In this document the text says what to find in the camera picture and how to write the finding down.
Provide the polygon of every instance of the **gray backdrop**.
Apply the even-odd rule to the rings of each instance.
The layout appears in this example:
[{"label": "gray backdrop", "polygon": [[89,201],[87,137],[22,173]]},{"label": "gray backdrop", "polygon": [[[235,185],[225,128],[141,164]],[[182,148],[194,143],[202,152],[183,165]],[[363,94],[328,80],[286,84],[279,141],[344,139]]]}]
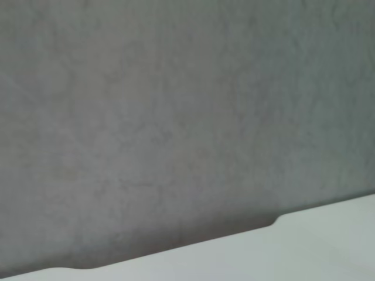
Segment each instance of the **gray backdrop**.
[{"label": "gray backdrop", "polygon": [[124,261],[375,191],[374,12],[2,0],[1,276]]}]

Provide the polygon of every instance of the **white surface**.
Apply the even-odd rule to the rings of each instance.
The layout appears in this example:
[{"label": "white surface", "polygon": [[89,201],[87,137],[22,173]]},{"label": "white surface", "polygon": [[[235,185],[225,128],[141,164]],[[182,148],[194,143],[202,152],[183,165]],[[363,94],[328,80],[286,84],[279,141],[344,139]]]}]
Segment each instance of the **white surface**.
[{"label": "white surface", "polygon": [[375,280],[374,218],[372,195],[103,268],[47,269],[7,281]]}]

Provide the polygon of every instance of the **textured wall surface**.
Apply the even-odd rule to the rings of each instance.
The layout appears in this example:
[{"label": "textured wall surface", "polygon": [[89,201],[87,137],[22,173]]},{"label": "textured wall surface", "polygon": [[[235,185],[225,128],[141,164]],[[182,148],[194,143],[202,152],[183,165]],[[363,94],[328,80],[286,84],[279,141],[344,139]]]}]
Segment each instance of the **textured wall surface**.
[{"label": "textured wall surface", "polygon": [[375,2],[2,0],[0,276],[375,191]]}]

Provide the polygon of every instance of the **gray wall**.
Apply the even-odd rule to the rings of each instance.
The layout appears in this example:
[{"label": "gray wall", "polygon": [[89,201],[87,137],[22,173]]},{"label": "gray wall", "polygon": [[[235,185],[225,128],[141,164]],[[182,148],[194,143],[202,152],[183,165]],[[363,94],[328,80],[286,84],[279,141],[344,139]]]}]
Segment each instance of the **gray wall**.
[{"label": "gray wall", "polygon": [[374,12],[2,0],[1,276],[124,261],[375,191]]}]

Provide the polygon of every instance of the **white table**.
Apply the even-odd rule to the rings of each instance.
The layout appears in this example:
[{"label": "white table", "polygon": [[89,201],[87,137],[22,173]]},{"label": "white table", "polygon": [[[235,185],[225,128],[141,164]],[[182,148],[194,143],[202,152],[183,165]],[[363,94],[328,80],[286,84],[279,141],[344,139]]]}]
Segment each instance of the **white table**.
[{"label": "white table", "polygon": [[375,195],[280,217],[270,227],[97,269],[7,281],[374,281]]}]

